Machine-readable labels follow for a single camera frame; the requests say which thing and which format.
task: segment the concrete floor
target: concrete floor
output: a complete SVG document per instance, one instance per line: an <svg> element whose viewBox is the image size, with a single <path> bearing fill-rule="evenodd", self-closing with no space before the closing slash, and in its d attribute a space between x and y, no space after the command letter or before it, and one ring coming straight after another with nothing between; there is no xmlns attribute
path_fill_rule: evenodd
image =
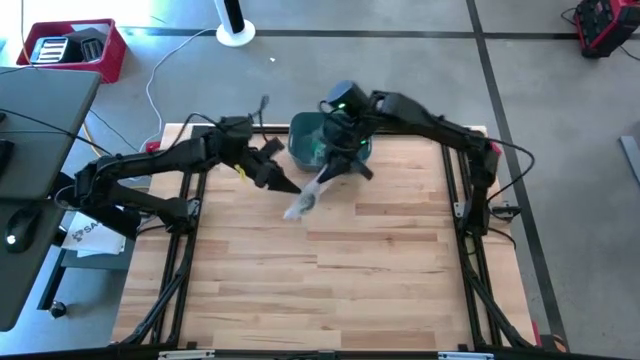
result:
<svg viewBox="0 0 640 360"><path fill-rule="evenodd" d="M19 2L3 2L0 34L8 38L0 64L19 51ZM25 28L34 21L111 17L121 26L202 29L219 23L213 2L190 0L27 0ZM242 0L260 30L470 32L464 0ZM475 0L486 32L570 33L559 13L571 0ZM498 125L475 39L260 36L240 49L213 37L195 39L158 71L152 94L167 122L192 111L212 117L254 110L269 94L266 120L286 123L310 111L342 79L366 90L402 91L460 124ZM126 36L129 52L117 84L103 85L93 110L140 144L157 129L144 94L151 69L186 38ZM567 340L573 352L640 358L640 186L617 139L640 121L640 63L616 51L589 61L573 40L487 40L499 95L515 143L537 158L526 177L542 249ZM640 54L640 41L626 48ZM100 144L130 150L90 115ZM74 172L93 159L76 144L65 164ZM521 166L527 160L520 158ZM500 181L510 179L502 164ZM540 289L520 220L513 232L532 316L549 332ZM125 275L71 270L57 298L74 304L56 321L35 311L55 261L49 254L18 325L0 334L0 353L102 346L109 342Z"/></svg>

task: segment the red crate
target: red crate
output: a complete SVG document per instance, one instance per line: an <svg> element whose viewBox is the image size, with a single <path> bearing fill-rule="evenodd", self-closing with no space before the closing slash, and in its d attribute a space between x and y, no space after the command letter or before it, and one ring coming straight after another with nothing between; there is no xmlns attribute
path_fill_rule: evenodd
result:
<svg viewBox="0 0 640 360"><path fill-rule="evenodd" d="M62 36L64 34L72 33L74 31L72 25L80 24L109 25L107 41L106 44L104 44L104 51L100 60L87 63L46 64L36 66L49 69L95 71L102 74L102 83L104 84L110 84L118 81L118 78L120 77L120 69L122 68L122 61L124 60L124 54L127 51L127 44L124 42L124 39L122 39L122 36L120 36L120 33L118 33L118 29L116 29L116 22L113 19L35 23L31 27L31 31L29 31L29 36L25 40L27 55L29 57L31 56L33 47L39 38L45 36ZM16 64L29 65L29 61L27 61L23 52L20 52L20 56L18 57Z"/></svg>

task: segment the wooden table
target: wooden table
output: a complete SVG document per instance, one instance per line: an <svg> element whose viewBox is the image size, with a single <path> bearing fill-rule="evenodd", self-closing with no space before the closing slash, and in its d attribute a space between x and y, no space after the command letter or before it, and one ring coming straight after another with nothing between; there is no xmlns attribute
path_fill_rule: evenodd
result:
<svg viewBox="0 0 640 360"><path fill-rule="evenodd" d="M163 146L178 128L167 126ZM374 178L336 179L302 221L282 219L293 195L258 189L225 166L209 172L181 344L450 350L472 343L440 145L409 136L379 136L373 145ZM276 160L300 186L313 177L287 152ZM150 191L177 196L181 179L155 175ZM138 238L113 340L129 335L156 300L168 242L162 230ZM513 245L493 233L484 243L497 303L534 342Z"/></svg>

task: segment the black floor line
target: black floor line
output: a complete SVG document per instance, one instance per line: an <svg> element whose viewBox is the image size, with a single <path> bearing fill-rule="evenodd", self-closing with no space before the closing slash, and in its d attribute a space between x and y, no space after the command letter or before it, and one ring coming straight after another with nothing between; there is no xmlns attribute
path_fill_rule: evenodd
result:
<svg viewBox="0 0 640 360"><path fill-rule="evenodd" d="M205 29L120 26L127 36L193 36ZM470 31L373 31L373 30L257 30L262 37L337 37L337 38L414 38L414 39L474 39L478 33ZM576 33L481 32L491 40L578 40ZM216 36L210 29L200 36ZM633 34L630 40L640 40Z"/></svg>
<svg viewBox="0 0 640 360"><path fill-rule="evenodd" d="M507 116L502 105L502 99L500 98L500 92L498 91L498 84L496 82L495 74L493 73L493 67L491 65L491 59L489 57L489 50L487 49L487 42L482 36L482 24L480 23L480 17L478 15L478 9L476 7L475 0L466 0L467 7L469 8L469 16L471 17L471 24L473 30L478 34L476 37L476 43L478 45L478 54L480 55L480 62L482 64L482 71L487 82L487 89L489 91L489 97L491 99L491 105L496 117L496 123L498 125L498 131L500 132L500 138L503 141L513 143L511 131L509 130L509 124L507 123ZM520 164L518 163L518 157L514 149L509 147L503 147L505 159L507 161L507 167L511 178L515 178L521 174ZM552 334L558 335L567 342L567 337L564 331L564 325L562 324L562 318L560 316L560 309L558 308L558 302L556 295L553 292L553 285L551 283L551 276L549 275L549 268L544 257L542 250L542 244L540 242L540 235L538 234L538 228L536 227L535 220L533 218L533 211L531 210L531 204L529 202L529 196L527 195L527 189L525 187L524 180L514 184L513 190L518 201L518 205L522 208L520 214L524 231L527 237L527 243L529 244L529 251L531 252L531 258L533 260L533 267L538 279L538 286L540 287L540 294L542 297L542 303L544 305L547 319L549 321L549 328Z"/></svg>

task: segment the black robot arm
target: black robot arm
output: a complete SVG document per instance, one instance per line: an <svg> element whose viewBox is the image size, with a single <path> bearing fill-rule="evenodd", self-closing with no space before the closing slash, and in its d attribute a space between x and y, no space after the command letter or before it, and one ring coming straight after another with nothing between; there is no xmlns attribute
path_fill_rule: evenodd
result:
<svg viewBox="0 0 640 360"><path fill-rule="evenodd" d="M323 128L329 153L327 170L321 175L320 183L354 167L353 170L371 179L373 172L357 160L357 153L380 128L423 136L466 153L473 192L465 206L463 227L470 233L486 235L487 192L496 179L500 151L484 134L435 116L400 93L374 91L366 96L350 81L334 87L326 103L334 110L327 114Z"/></svg>
<svg viewBox="0 0 640 360"><path fill-rule="evenodd" d="M123 206L156 214L169 232L184 232L193 225L199 210L197 201L182 198L161 199L122 186L118 180L168 171L208 171L225 164L253 179L256 186L297 194L300 189L271 159L284 145L269 140L261 149L249 146L252 121L247 117L222 118L216 127L200 137L176 142L167 150L103 156L75 174L74 204L81 210Z"/></svg>

